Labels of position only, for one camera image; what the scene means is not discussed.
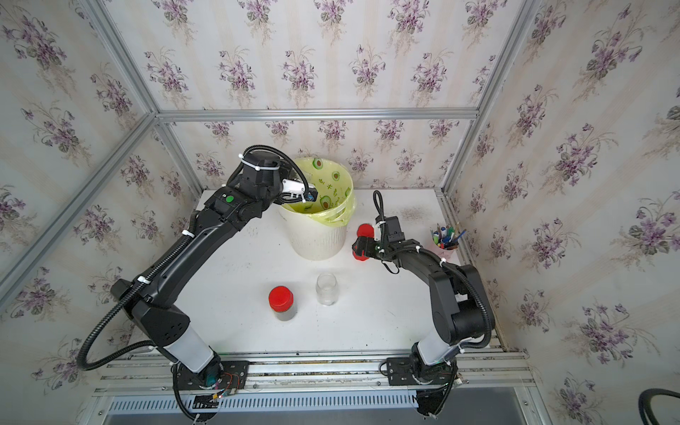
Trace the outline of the glass tea jar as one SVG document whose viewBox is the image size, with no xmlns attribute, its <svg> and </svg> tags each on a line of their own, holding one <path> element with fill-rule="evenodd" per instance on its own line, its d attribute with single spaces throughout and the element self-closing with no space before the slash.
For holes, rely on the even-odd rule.
<svg viewBox="0 0 680 425">
<path fill-rule="evenodd" d="M 318 302 L 323 306 L 333 306 L 338 302 L 339 285 L 336 276 L 331 273 L 322 273 L 318 276 L 316 285 Z"/>
</svg>

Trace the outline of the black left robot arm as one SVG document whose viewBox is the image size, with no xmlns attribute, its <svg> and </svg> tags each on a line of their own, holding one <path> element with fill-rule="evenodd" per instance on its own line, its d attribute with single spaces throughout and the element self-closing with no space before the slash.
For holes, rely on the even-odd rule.
<svg viewBox="0 0 680 425">
<path fill-rule="evenodd" d="M 193 413 L 180 394 L 180 380 L 189 378 L 212 401 L 237 392 L 241 377 L 228 372 L 221 357 L 191 327 L 191 319 L 175 304 L 182 290 L 207 260 L 251 220 L 260 219 L 271 205 L 313 205 L 318 191 L 299 165 L 280 150 L 253 145 L 239 156 L 237 169 L 200 210 L 191 214 L 179 239 L 150 267 L 131 281 L 120 279 L 111 288 L 116 305 L 84 339 L 76 357 L 81 371 L 102 368 L 143 347 L 159 350 L 172 362 L 172 389 L 182 413 L 193 423 L 206 423 L 211 414 Z M 90 349 L 104 328 L 120 312 L 136 324 L 146 338 L 97 361 Z"/>
</svg>

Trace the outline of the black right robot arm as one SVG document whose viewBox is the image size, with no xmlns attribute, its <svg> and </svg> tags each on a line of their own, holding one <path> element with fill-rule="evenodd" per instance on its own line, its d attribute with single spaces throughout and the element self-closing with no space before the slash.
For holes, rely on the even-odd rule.
<svg viewBox="0 0 680 425">
<path fill-rule="evenodd" d="M 398 217 L 385 215 L 380 191 L 373 192 L 373 201 L 375 224 L 359 227 L 352 255 L 359 261 L 378 260 L 391 274 L 408 271 L 428 286 L 434 330 L 412 346 L 408 370 L 418 384 L 447 376 L 437 389 L 416 395 L 417 412 L 436 417 L 455 386 L 458 355 L 490 343 L 496 328 L 492 305 L 475 267 L 455 265 L 407 239 Z"/>
</svg>

